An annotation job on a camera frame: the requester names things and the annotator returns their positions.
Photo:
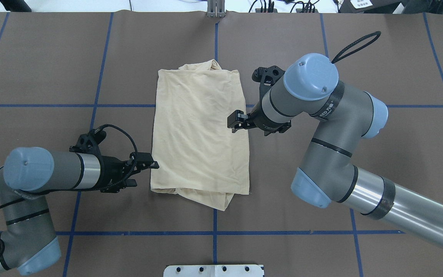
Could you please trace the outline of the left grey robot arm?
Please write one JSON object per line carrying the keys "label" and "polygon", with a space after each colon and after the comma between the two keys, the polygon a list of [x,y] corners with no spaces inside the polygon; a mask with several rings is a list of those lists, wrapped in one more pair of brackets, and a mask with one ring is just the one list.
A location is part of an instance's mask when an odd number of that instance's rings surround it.
{"label": "left grey robot arm", "polygon": [[121,161],[95,153],[18,147],[0,167],[0,208],[7,229],[0,232],[0,274],[16,269],[27,276],[54,265],[60,243],[46,195],[59,191],[117,193],[137,183],[145,169],[158,169],[150,153]]}

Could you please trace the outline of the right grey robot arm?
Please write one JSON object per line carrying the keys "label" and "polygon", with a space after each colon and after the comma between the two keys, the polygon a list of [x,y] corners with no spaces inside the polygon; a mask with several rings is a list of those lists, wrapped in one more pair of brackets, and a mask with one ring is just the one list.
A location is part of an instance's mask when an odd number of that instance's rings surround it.
{"label": "right grey robot arm", "polygon": [[260,101],[248,114],[228,116],[232,133],[284,133],[303,113],[319,121],[291,184],[295,196],[322,209],[342,203],[443,249],[443,204],[351,163],[360,140],[386,125],[381,100],[339,80],[337,67],[319,53],[300,57],[287,70],[258,68],[252,79],[261,83]]}

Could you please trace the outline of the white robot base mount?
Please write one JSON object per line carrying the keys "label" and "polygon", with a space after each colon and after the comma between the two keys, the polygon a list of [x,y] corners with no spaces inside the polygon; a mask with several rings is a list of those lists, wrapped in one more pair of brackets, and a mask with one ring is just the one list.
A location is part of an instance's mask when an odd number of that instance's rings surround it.
{"label": "white robot base mount", "polygon": [[263,265],[171,265],[163,272],[164,277],[264,277]]}

